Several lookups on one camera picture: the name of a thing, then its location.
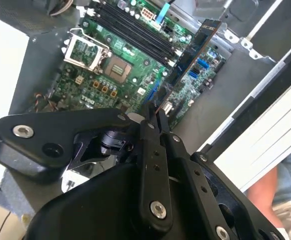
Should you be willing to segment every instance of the cable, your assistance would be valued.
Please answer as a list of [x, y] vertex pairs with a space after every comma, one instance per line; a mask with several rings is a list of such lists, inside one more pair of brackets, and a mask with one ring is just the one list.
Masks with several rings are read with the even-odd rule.
[[66, 10], [68, 10], [71, 5], [74, 3], [74, 0], [68, 0], [67, 3], [58, 11], [56, 11], [55, 13], [51, 13], [50, 16], [57, 16], [59, 14], [64, 13]]
[[5, 223], [6, 223], [7, 219], [8, 219], [8, 217], [10, 216], [10, 214], [11, 214], [11, 212], [9, 211], [9, 213], [7, 214], [7, 216], [5, 217], [5, 219], [3, 220], [3, 223], [2, 223], [2, 225], [1, 225], [1, 227], [0, 227], [0, 233], [1, 233], [1, 230], [2, 230], [2, 228], [4, 227], [4, 225], [5, 225]]

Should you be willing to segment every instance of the gray metal panel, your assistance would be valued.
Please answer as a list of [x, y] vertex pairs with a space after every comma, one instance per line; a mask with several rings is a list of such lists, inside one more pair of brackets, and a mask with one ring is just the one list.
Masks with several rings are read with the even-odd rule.
[[260, 54], [279, 61], [291, 48], [291, 0], [283, 0], [252, 38]]
[[0, 20], [28, 36], [69, 25], [61, 17], [50, 17], [30, 0], [0, 0]]
[[237, 49], [233, 51], [214, 78], [214, 87], [199, 96], [173, 130], [190, 154], [210, 137], [273, 66], [253, 60]]
[[68, 28], [38, 34], [29, 40], [9, 114], [22, 114], [35, 101], [35, 93], [46, 94], [63, 64], [61, 48]]

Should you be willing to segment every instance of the blue sata port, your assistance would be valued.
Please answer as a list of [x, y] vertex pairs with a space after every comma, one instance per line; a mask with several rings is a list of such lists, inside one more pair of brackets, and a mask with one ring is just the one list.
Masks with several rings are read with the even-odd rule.
[[198, 78], [198, 74], [194, 73], [193, 71], [189, 71], [189, 75], [195, 79]]
[[208, 69], [209, 64], [207, 64], [205, 61], [201, 60], [200, 58], [197, 60], [197, 64], [199, 64], [201, 67]]

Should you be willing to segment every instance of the skin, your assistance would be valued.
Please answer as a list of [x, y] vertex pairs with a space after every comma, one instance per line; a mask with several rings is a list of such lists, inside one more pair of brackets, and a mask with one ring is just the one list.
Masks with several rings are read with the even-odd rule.
[[247, 198], [276, 228], [283, 228], [282, 222], [272, 210], [277, 183], [278, 170], [275, 167], [248, 189]]

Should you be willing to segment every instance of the white surface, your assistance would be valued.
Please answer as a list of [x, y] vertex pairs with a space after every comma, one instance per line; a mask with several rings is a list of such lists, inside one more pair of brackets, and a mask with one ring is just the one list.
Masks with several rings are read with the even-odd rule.
[[290, 153], [291, 87], [214, 163], [245, 191]]
[[29, 37], [0, 20], [0, 118], [8, 115]]

